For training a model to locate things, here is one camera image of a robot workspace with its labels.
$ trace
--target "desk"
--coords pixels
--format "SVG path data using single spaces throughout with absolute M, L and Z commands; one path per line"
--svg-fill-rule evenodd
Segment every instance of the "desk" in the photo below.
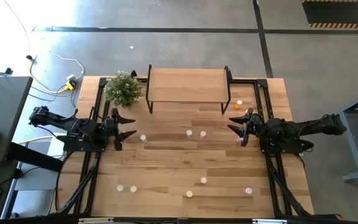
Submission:
M 77 117 L 89 116 L 99 78 L 84 77 Z M 291 120 L 283 79 L 268 79 L 268 86 L 275 117 Z M 257 138 L 250 136 L 248 146 L 239 147 L 237 136 L 226 127 L 232 124 L 229 117 L 256 108 L 254 89 L 231 84 L 231 96 L 234 102 L 243 101 L 241 110 L 235 110 L 231 103 L 224 115 L 216 105 L 200 103 L 156 104 L 150 114 L 144 96 L 130 108 L 118 107 L 121 116 L 136 119 L 135 123 L 121 125 L 121 129 L 137 132 L 126 139 L 123 151 L 117 152 L 109 145 L 102 153 L 92 216 L 273 217 L 265 157 L 259 151 Z M 193 130 L 193 139 L 187 139 L 187 129 Z M 206 131 L 206 139 L 199 139 L 200 131 Z M 147 136 L 147 143 L 141 142 L 141 134 Z M 58 188 L 60 206 L 78 186 L 83 156 L 83 152 L 74 152 L 63 167 Z M 284 154 L 283 163 L 289 189 L 313 213 L 301 161 Z M 200 182 L 202 177 L 208 178 L 205 185 Z M 116 190 L 119 184 L 126 187 L 124 192 Z M 138 188 L 134 194 L 129 191 L 132 185 Z M 253 189 L 252 195 L 243 193 L 246 187 Z M 186 197 L 187 190 L 193 191 L 192 198 Z M 87 195 L 85 190 L 83 204 Z

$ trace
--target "white cable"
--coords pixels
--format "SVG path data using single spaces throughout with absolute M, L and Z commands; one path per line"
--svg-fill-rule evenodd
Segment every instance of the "white cable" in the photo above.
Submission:
M 11 10 L 11 12 L 15 15 L 17 21 L 20 23 L 20 25 L 22 26 L 23 30 L 24 30 L 24 34 L 27 37 L 27 44 L 29 45 L 29 55 L 31 54 L 31 46 L 30 46 L 30 38 L 29 35 L 27 34 L 26 29 L 23 26 L 22 21 L 19 19 L 19 17 L 16 15 L 15 11 L 13 11 L 12 7 L 7 3 L 6 0 L 4 0 L 5 4 L 8 6 L 8 8 Z
M 85 69 L 84 69 L 84 66 L 82 66 L 82 64 L 77 60 L 77 59 L 72 59 L 72 58 L 63 58 L 62 56 L 60 56 L 59 54 L 54 54 L 54 53 L 50 53 L 50 55 L 54 55 L 54 56 L 57 56 L 57 57 L 60 57 L 61 59 L 63 60 L 69 60 L 69 61 L 72 61 L 72 62 L 76 62 L 80 67 L 81 67 L 81 74 L 78 76 L 78 77 L 75 77 L 76 79 L 79 79 L 81 78 L 81 76 L 84 75 L 85 73 Z

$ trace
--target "white cup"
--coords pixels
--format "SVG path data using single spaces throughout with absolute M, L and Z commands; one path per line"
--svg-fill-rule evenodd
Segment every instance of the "white cup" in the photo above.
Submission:
M 201 139 L 204 139 L 205 136 L 206 136 L 206 132 L 205 132 L 205 131 L 200 132 L 200 138 L 201 138 Z
M 140 140 L 142 140 L 142 142 L 146 143 L 147 142 L 146 135 L 142 134 L 140 136 Z
M 192 130 L 187 130 L 186 135 L 187 135 L 187 138 L 191 138 L 191 136 L 193 135 Z

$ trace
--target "wooden shelf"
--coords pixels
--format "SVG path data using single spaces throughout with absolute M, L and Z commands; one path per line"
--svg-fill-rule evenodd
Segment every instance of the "wooden shelf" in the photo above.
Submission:
M 153 68 L 150 102 L 227 103 L 224 69 Z

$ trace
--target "wooden platform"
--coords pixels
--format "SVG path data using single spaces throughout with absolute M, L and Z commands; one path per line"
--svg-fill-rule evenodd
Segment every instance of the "wooden platform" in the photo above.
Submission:
M 88 117 L 98 82 L 99 77 L 84 78 L 77 117 Z M 268 79 L 268 85 L 275 117 L 291 120 L 283 80 Z M 131 108 L 118 107 L 120 115 L 136 119 L 121 129 L 136 129 L 137 133 L 125 141 L 123 151 L 109 146 L 102 154 L 92 216 L 273 217 L 265 159 L 257 139 L 250 136 L 248 146 L 239 147 L 237 136 L 226 127 L 231 124 L 229 117 L 243 115 L 248 107 L 256 111 L 254 89 L 233 84 L 231 94 L 234 103 L 225 115 L 219 105 L 199 103 L 156 104 L 150 114 L 144 96 Z M 241 110 L 234 109 L 237 100 L 243 101 Z M 186 138 L 187 129 L 193 130 L 193 139 Z M 199 139 L 200 131 L 206 131 L 206 139 Z M 141 134 L 147 136 L 147 143 L 140 141 Z M 63 168 L 58 188 L 60 206 L 78 185 L 83 155 L 75 152 Z M 290 190 L 313 213 L 301 161 L 292 155 L 283 155 L 283 161 Z M 208 178 L 205 185 L 200 182 L 202 177 Z M 118 192 L 118 184 L 126 190 Z M 132 185 L 138 188 L 134 194 L 129 191 Z M 253 189 L 252 195 L 243 194 L 246 187 Z M 192 198 L 186 197 L 187 190 L 193 191 Z
M 227 103 L 224 69 L 152 68 L 150 102 Z

